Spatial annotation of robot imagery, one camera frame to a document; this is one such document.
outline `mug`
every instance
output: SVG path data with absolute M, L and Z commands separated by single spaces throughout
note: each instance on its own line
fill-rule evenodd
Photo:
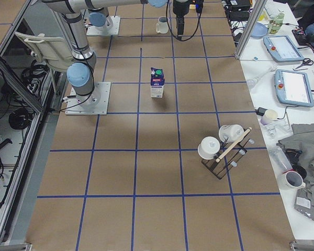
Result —
M 278 118 L 278 113 L 275 110 L 266 110 L 263 117 L 261 118 L 261 124 L 267 125 L 276 121 Z
M 220 150 L 220 142 L 214 137 L 205 137 L 198 146 L 198 154 L 203 159 L 213 159 Z
M 156 24 L 156 32 L 165 34 L 169 31 L 169 27 L 167 26 L 167 17 L 159 17 L 158 23 Z
M 277 183 L 280 189 L 299 189 L 304 188 L 302 176 L 295 171 L 287 171 L 277 177 Z
M 244 129 L 239 124 L 223 125 L 219 129 L 219 138 L 222 142 L 231 143 L 237 140 L 243 132 Z

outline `keyboard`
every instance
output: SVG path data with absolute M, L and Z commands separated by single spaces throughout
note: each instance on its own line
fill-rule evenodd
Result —
M 273 20 L 278 14 L 279 10 L 273 1 L 268 0 L 264 6 L 264 13 L 267 20 Z

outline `gray cloth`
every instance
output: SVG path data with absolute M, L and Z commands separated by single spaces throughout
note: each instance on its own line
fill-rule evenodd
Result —
M 311 202 L 311 208 L 295 205 L 295 209 L 314 220 L 314 124 L 293 124 L 292 136 L 280 140 L 278 145 L 283 149 L 298 149 L 302 151 L 299 165 L 306 169 L 306 187 L 299 189 L 297 197 Z

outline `metal base plate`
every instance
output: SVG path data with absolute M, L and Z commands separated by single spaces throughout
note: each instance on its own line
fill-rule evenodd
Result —
M 113 27 L 111 29 L 98 30 L 95 26 L 90 26 L 87 30 L 86 35 L 91 37 L 119 35 L 121 18 L 120 16 L 111 16 L 111 18 L 113 20 Z
M 109 94 L 110 94 L 110 86 L 111 82 L 95 82 L 95 92 L 100 92 L 101 98 L 100 101 L 91 109 L 86 109 L 82 106 L 75 106 L 71 109 L 65 110 L 65 114 L 68 116 L 82 116 L 82 115 L 107 115 L 108 109 L 108 101 L 109 101 Z M 75 95 L 75 91 L 72 88 L 70 95 Z M 78 101 L 75 98 L 69 99 L 68 106 L 77 105 Z

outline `milk carton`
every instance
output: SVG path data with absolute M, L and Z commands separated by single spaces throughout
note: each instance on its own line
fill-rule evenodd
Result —
M 162 98 L 164 91 L 165 77 L 162 69 L 151 68 L 151 97 Z

